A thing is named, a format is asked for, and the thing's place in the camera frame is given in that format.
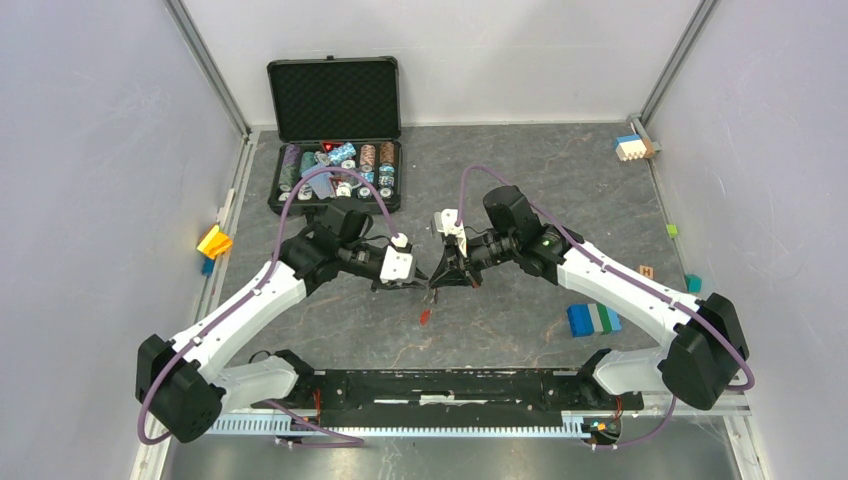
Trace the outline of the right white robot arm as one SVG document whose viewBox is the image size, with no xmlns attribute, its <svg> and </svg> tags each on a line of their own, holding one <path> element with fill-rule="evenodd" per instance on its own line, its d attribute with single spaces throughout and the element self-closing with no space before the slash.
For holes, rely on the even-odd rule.
<svg viewBox="0 0 848 480">
<path fill-rule="evenodd" d="M 577 392 L 591 408 L 617 395 L 668 392 L 710 410 L 749 357 L 733 302 L 719 293 L 702 299 L 661 285 L 611 259 L 568 229 L 544 223 L 515 186 L 488 192 L 490 228 L 469 238 L 456 209 L 433 216 L 444 253 L 432 288 L 482 284 L 487 268 L 514 262 L 533 277 L 582 294 L 623 316 L 653 338 L 654 348 L 597 351 L 579 370 Z"/>
</svg>

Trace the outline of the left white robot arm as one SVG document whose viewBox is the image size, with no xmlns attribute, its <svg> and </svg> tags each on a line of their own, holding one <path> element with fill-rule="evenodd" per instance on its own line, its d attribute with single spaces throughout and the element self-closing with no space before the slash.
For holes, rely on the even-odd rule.
<svg viewBox="0 0 848 480">
<path fill-rule="evenodd" d="M 424 287 L 428 278 L 408 238 L 398 233 L 377 247 L 365 236 L 372 223 L 363 202 L 332 201 L 212 314 L 170 339 L 156 334 L 145 339 L 136 360 L 140 440 L 157 442 L 146 433 L 149 416 L 164 426 L 163 439 L 188 443 L 234 409 L 277 399 L 290 407 L 306 405 L 314 381 L 287 357 L 273 354 L 238 367 L 228 363 L 272 320 L 341 272 L 370 281 L 372 290 Z"/>
</svg>

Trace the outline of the blue green white brick block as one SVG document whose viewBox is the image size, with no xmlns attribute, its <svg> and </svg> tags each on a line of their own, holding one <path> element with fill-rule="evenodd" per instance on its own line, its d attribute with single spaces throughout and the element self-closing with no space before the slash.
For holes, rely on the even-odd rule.
<svg viewBox="0 0 848 480">
<path fill-rule="evenodd" d="M 618 314 L 603 304 L 573 304 L 566 309 L 571 335 L 575 338 L 608 335 L 622 330 Z"/>
</svg>

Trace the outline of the black poker chip case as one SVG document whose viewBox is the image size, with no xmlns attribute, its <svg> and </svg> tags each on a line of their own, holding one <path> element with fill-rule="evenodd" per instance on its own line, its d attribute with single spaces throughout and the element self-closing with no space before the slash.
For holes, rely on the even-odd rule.
<svg viewBox="0 0 848 480">
<path fill-rule="evenodd" d="M 321 151 L 325 142 L 373 145 L 376 166 L 382 164 L 381 146 L 394 146 L 394 184 L 384 202 L 389 212 L 398 211 L 404 160 L 397 60 L 277 60 L 267 65 L 267 74 L 278 136 L 286 146 L 297 145 L 306 153 Z"/>
</svg>

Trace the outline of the wooden letter H cube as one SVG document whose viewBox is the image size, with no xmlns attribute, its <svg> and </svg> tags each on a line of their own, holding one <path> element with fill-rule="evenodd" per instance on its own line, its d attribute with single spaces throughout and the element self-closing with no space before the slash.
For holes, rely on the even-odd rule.
<svg viewBox="0 0 848 480">
<path fill-rule="evenodd" d="M 641 275 L 643 275 L 646 278 L 649 278 L 649 279 L 654 278 L 655 270 L 651 266 L 640 265 L 638 271 Z"/>
</svg>

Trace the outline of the yellow orange toy block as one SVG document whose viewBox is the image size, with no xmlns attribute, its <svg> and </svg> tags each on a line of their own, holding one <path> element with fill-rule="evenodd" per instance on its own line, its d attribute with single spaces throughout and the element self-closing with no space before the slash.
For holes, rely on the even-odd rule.
<svg viewBox="0 0 848 480">
<path fill-rule="evenodd" d="M 216 260 L 220 255 L 228 252 L 232 246 L 232 239 L 221 229 L 219 224 L 214 224 L 200 238 L 196 250 L 206 258 Z"/>
</svg>

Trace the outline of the white blue brown brick block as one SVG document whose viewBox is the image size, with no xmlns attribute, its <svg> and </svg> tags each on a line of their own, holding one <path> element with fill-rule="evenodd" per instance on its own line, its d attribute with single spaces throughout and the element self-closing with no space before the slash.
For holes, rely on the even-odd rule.
<svg viewBox="0 0 848 480">
<path fill-rule="evenodd" d="M 653 158 L 661 151 L 658 142 L 638 134 L 617 137 L 615 140 L 615 153 L 620 161 L 632 161 Z"/>
</svg>

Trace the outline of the small teal cube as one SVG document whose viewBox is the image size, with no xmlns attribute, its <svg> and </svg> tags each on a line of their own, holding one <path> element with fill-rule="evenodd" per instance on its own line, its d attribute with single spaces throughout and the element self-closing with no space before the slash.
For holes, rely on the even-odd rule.
<svg viewBox="0 0 848 480">
<path fill-rule="evenodd" d="M 700 276 L 693 273 L 687 273 L 684 275 L 684 281 L 688 293 L 698 294 L 701 292 L 702 279 Z"/>
</svg>

